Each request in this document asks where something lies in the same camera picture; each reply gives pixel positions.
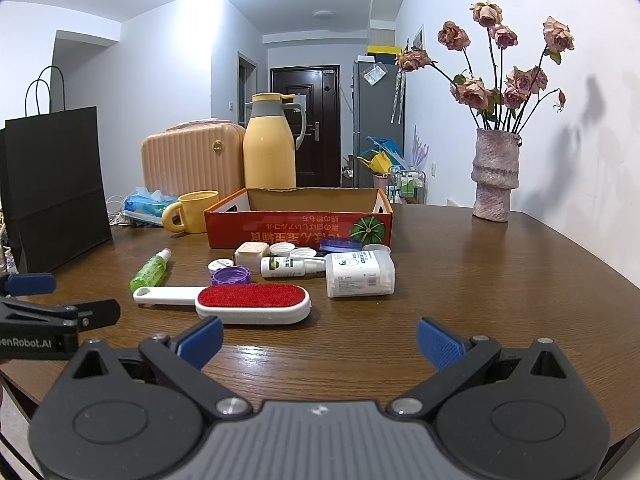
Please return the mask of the dark entrance door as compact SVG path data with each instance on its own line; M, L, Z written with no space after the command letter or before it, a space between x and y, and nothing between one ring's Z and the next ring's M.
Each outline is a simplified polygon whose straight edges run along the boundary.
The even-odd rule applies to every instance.
M269 75L270 90L292 94L285 103L296 103L303 109L285 111L294 139L304 133L296 150L297 185L336 188L341 183L340 68L282 67L272 68Z

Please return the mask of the dried pink roses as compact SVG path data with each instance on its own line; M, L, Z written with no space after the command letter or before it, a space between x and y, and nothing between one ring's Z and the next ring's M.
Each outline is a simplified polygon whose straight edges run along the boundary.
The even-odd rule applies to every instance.
M561 113L566 107L566 94L560 88L549 87L549 78L542 63L549 60L555 65L563 61L563 54L575 49L570 28L549 16L542 25L544 47L538 62L528 70L518 66L506 70L504 52L518 46L518 34L503 21L503 10L490 1L471 4L473 21L484 29L488 41L491 80L477 73L469 58L471 38L461 26L446 21L437 33L438 43L449 51L463 55L465 66L460 73L449 75L440 68L434 58L420 44L408 41L395 54L398 68L392 118L397 118L398 106L404 102L400 96L405 91L408 73L431 67L448 82L454 100L468 108L477 127L512 134L522 142L522 131L536 112L540 103L554 96L553 108Z

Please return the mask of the yellow mug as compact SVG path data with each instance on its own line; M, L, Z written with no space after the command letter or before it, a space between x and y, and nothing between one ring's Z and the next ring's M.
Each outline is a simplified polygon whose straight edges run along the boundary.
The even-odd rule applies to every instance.
M206 232L204 211L219 202L217 191L196 191L183 194L163 211L163 227L173 233L201 234Z

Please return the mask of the white spray bottle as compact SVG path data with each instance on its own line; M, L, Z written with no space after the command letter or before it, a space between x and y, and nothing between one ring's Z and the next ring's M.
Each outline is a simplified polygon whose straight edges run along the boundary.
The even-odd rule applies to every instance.
M263 278L302 278L326 272L326 262L320 258L265 257L260 262Z

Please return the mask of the white bottle cap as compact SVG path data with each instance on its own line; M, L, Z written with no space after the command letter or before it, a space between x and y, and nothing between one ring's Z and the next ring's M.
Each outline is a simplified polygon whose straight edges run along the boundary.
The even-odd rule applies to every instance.
M291 258L314 258L317 255L317 251L311 247L296 247L290 252Z
M269 246L269 253L276 257L288 257L295 249L295 245L290 242L277 242Z

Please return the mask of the yellow watering can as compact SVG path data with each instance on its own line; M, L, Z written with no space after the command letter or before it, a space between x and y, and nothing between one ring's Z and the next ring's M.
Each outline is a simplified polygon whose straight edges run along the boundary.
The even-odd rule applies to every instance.
M371 159L366 159L363 156L358 156L357 159L366 166L372 174L388 174L393 163L390 158L384 152L376 152Z

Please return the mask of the blue transparent jar lid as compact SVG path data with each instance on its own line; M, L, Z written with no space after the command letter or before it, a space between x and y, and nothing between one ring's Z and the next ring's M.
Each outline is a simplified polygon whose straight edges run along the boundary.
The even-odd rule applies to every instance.
M319 250L324 254L337 254L338 252L361 252L362 243L350 238L322 237Z

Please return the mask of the pink ribbed suitcase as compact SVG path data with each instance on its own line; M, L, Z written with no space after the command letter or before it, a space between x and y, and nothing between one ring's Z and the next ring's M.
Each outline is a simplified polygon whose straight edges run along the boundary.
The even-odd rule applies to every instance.
M143 182L150 191L179 196L216 191L225 198L244 188L245 129L228 119L183 122L143 140Z

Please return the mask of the red cardboard box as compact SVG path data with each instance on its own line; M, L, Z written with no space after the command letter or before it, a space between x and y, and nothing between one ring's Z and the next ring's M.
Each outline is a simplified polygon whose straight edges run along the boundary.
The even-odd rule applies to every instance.
M244 242L318 248L324 238L390 242L393 208L376 188L242 188L204 211L213 249Z

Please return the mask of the red white lint brush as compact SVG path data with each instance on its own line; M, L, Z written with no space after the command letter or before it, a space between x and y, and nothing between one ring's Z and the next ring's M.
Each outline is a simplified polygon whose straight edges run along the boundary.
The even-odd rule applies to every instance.
M140 287L137 304L193 306L200 318L216 316L226 325L290 325L311 311L309 292L289 284Z

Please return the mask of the small white round disc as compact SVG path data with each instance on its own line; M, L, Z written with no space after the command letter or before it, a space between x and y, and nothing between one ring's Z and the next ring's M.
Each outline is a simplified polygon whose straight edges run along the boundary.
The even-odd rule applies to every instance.
M212 260L207 265L207 269L209 270L210 273L215 273L218 270L228 268L229 266L233 266L233 265L234 265L234 262L232 259L218 258L218 259Z

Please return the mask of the wall picture frame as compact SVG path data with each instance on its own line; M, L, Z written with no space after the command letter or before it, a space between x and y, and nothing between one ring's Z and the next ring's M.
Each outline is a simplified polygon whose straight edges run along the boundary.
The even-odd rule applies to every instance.
M424 26L421 25L419 29L413 36L413 40L411 41L411 47L413 49L424 50Z

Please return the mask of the pink textured vase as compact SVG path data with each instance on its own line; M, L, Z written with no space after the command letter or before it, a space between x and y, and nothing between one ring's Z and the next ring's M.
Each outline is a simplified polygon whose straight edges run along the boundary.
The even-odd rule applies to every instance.
M520 146L510 132L477 129L471 179L476 184L473 214L508 222L511 192L520 186Z

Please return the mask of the green sanitizer bottle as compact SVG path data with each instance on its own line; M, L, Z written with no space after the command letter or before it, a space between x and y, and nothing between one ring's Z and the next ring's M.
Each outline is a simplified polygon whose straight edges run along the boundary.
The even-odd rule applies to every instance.
M166 272L168 260L171 257L171 250L164 248L142 266L136 275L129 282L129 289L135 292L141 287L153 287L160 282Z

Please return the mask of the purple scalloped lid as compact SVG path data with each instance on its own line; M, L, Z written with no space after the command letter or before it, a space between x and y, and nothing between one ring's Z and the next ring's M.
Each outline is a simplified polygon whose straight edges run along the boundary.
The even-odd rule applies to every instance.
M212 273L210 282L214 286L250 284L250 269L245 266L225 266Z

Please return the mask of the yellow thermos jug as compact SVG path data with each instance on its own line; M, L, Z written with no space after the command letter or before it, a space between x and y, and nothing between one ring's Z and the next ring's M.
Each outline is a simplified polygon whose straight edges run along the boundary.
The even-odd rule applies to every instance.
M304 142L306 110L295 94L256 93L246 104L250 109L243 140L244 181L247 188L290 190L296 188L296 151ZM300 133L293 136L286 110L302 118Z

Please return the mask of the black paper bag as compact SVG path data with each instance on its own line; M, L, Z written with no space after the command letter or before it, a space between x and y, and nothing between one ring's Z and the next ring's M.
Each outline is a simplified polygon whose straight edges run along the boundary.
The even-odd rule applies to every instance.
M1 207L24 273L52 271L112 238L96 107L4 122Z

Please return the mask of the white tape roll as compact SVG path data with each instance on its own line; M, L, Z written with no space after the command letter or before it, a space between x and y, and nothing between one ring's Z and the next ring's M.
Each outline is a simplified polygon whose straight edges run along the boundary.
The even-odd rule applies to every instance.
M392 252L392 250L390 249L390 246L384 245L384 244L365 244L362 246L362 250L364 250L365 252L386 252L386 254L389 254Z

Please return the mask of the cream square plug adapter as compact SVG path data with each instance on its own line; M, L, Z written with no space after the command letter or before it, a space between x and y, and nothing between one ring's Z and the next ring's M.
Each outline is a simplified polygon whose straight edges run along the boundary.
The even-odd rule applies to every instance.
M234 262L237 266L247 269L260 267L262 258L269 254L269 245L265 242L244 242L234 252Z

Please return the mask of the grey refrigerator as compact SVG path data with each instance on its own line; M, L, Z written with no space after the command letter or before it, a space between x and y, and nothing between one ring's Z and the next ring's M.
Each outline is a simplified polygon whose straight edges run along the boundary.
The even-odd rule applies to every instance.
M404 154L404 112L395 99L398 66L393 54L375 54L374 61L358 60L352 66L352 120L354 121L355 188L372 188L372 171L357 157L370 159L378 146L369 140L391 140L398 154Z

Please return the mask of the yellow black box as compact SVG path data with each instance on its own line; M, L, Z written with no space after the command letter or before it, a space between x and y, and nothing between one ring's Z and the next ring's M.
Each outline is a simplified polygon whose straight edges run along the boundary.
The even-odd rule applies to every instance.
M379 46L378 44L368 44L368 55L393 55L396 56L402 51L401 47Z

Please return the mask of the blue tissue pack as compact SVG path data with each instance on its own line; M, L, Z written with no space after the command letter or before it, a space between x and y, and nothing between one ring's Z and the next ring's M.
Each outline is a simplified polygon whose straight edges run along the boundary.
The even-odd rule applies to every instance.
M145 186L137 186L134 192L124 199L124 209L160 218L165 208L176 200L176 196L165 194L160 190L149 191Z

